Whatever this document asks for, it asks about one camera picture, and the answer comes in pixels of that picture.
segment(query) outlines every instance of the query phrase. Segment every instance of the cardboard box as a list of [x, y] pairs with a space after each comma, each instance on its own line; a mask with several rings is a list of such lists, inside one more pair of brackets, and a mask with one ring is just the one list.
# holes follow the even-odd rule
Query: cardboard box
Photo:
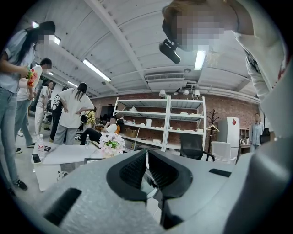
[[130, 128], [127, 128], [126, 129], [126, 135], [128, 137], [134, 137], [134, 138], [136, 138], [137, 130], [131, 130]]

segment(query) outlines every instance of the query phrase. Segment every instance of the white ceiling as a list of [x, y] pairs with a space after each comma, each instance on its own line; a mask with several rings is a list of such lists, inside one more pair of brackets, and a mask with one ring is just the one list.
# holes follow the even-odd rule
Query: white ceiling
[[[150, 90], [144, 76], [157, 72], [183, 72], [201, 86], [238, 91], [254, 96], [255, 90], [245, 67], [245, 53], [226, 32], [217, 41], [202, 71], [193, 71], [196, 53], [178, 50], [179, 64], [160, 53], [158, 45], [166, 36], [161, 9], [167, 0], [40, 0], [24, 16], [22, 25], [32, 21], [54, 21], [55, 43], [37, 47], [39, 61], [49, 57], [54, 78], [61, 82], [86, 82], [92, 96]], [[104, 81], [82, 63], [88, 59], [111, 81]]]

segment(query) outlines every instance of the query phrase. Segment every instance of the shelf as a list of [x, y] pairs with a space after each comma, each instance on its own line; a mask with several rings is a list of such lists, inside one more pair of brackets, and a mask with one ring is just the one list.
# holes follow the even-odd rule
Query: shelf
[[137, 99], [137, 100], [118, 100], [124, 106], [131, 107], [161, 107], [167, 106], [167, 99]]
[[[135, 141], [136, 138], [135, 137], [127, 137], [126, 135], [124, 134], [120, 134], [120, 136], [124, 139], [128, 139], [128, 140], [132, 140], [132, 141]], [[144, 143], [144, 144], [149, 144], [149, 145], [154, 145], [154, 146], [158, 146], [158, 147], [162, 147], [162, 144], [157, 144], [157, 143], [154, 143], [153, 141], [151, 140], [141, 140], [140, 138], [137, 138], [137, 142], [140, 142], [140, 143]]]
[[166, 113], [159, 113], [159, 112], [133, 112], [133, 111], [115, 111], [115, 112], [124, 114], [126, 116], [143, 117], [143, 118], [164, 119], [166, 116]]
[[203, 101], [201, 100], [180, 100], [180, 99], [172, 99], [171, 107], [172, 108], [180, 108], [180, 109], [197, 109]]
[[169, 129], [169, 132], [172, 132], [172, 133], [187, 133], [187, 134], [196, 134], [196, 135], [202, 135], [202, 136], [203, 136], [203, 133], [192, 132], [192, 131], [184, 131], [184, 130], [175, 130], [175, 129]]
[[175, 143], [168, 143], [166, 145], [166, 148], [169, 148], [169, 149], [181, 149], [181, 145], [180, 144], [175, 144]]
[[151, 130], [164, 131], [164, 128], [148, 127], [148, 126], [143, 126], [140, 124], [124, 123], [124, 125], [130, 126], [130, 127], [136, 127], [136, 128], [147, 128], [147, 129], [151, 129]]
[[200, 115], [183, 115], [183, 114], [170, 114], [171, 120], [181, 120], [181, 121], [198, 121], [199, 119], [204, 118]]

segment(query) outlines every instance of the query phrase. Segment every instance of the refrigerator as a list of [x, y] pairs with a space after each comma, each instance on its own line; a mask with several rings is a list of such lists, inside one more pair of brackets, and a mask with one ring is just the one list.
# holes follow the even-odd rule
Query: refrigerator
[[239, 118], [226, 117], [218, 122], [217, 141], [227, 142], [231, 144], [231, 159], [237, 157], [239, 148]]

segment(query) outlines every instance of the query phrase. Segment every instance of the plastic bottle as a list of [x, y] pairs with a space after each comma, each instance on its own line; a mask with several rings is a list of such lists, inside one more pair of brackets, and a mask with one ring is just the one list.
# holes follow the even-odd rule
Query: plastic bottle
[[88, 134], [86, 138], [86, 149], [88, 148], [89, 144], [90, 144], [90, 135]]
[[40, 134], [40, 138], [38, 140], [38, 155], [41, 161], [43, 161], [45, 158], [43, 134]]

